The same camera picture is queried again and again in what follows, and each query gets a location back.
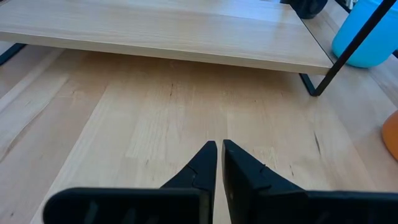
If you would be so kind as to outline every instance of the blue container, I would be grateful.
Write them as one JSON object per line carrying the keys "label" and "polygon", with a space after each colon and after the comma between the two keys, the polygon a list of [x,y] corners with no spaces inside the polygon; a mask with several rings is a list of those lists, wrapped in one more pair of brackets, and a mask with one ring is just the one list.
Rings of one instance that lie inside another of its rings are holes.
{"label": "blue container", "polygon": [[[340,56],[382,0],[359,0],[336,34],[331,48]],[[347,63],[369,68],[383,63],[398,49],[398,2],[366,37]]]}

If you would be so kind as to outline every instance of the wood grain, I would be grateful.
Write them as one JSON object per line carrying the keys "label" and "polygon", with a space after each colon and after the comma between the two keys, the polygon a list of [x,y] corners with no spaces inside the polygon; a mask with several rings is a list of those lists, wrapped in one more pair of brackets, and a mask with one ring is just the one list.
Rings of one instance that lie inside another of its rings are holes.
{"label": "wood grain", "polygon": [[0,7],[0,39],[289,72],[331,67],[290,6],[261,1],[13,0]]}
{"label": "wood grain", "polygon": [[0,99],[0,111],[2,111],[9,103],[15,100],[39,75],[46,70],[50,64],[63,52],[63,49],[54,49],[50,52],[36,67],[34,67],[23,79],[12,87]]}
{"label": "wood grain", "polygon": [[[82,54],[66,51],[59,60],[76,53]],[[0,162],[0,223],[30,222],[108,84],[114,63],[106,59],[95,54],[84,60],[16,137]]]}
{"label": "wood grain", "polygon": [[[69,76],[68,70],[72,69],[79,59],[77,55],[71,55],[69,58],[69,60],[62,60],[61,64],[53,64],[39,77],[33,73],[33,78],[37,77],[37,79],[25,90],[15,90],[14,92],[20,93],[18,96],[6,94],[0,99],[0,105],[6,106],[0,111],[0,123],[2,124],[0,126],[0,161],[4,160],[11,150],[16,136],[43,110],[61,86],[65,84]],[[26,87],[25,83],[16,86]]]}

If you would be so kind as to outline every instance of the black object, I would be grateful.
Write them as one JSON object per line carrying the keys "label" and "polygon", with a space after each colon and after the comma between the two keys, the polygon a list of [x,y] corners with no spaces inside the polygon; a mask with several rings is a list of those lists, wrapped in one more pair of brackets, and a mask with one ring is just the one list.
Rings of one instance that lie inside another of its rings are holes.
{"label": "black object", "polygon": [[0,55],[0,66],[10,60],[16,53],[22,50],[26,44],[14,44],[8,50],[6,50],[3,54]]}
{"label": "black object", "polygon": [[212,223],[217,146],[208,141],[160,189],[75,188],[45,205],[45,224]]}
{"label": "black object", "polygon": [[356,34],[354,39],[349,43],[344,52],[337,59],[335,64],[329,69],[324,79],[318,85],[317,88],[311,82],[310,77],[307,74],[300,73],[300,77],[307,88],[309,94],[311,96],[320,96],[325,88],[329,85],[332,79],[336,76],[338,71],[342,68],[342,66],[347,62],[347,60],[351,57],[351,55],[355,52],[355,50],[362,44],[363,40],[370,34],[370,32],[375,28],[377,23],[386,15],[388,10],[394,5],[397,0],[383,0],[379,7],[374,11],[368,21],[366,21],[365,25],[361,28],[361,30]]}
{"label": "black object", "polygon": [[312,19],[326,6],[328,0],[284,0],[289,3],[301,19]]}
{"label": "black object", "polygon": [[398,194],[306,191],[230,140],[223,177],[232,224],[398,223]]}

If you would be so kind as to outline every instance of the low wooden table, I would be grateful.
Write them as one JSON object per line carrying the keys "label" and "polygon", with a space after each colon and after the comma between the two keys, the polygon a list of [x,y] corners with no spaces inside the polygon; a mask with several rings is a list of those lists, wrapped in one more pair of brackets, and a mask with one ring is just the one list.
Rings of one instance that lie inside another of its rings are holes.
{"label": "low wooden table", "polygon": [[332,62],[287,4],[11,0],[0,40],[324,75]]}

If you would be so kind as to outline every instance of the orange object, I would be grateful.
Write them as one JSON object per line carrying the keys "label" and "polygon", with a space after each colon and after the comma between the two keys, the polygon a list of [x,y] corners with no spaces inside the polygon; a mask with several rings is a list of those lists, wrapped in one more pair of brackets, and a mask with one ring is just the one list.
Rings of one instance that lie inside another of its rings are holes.
{"label": "orange object", "polygon": [[384,144],[392,156],[398,160],[398,111],[393,113],[383,124],[382,135]]}

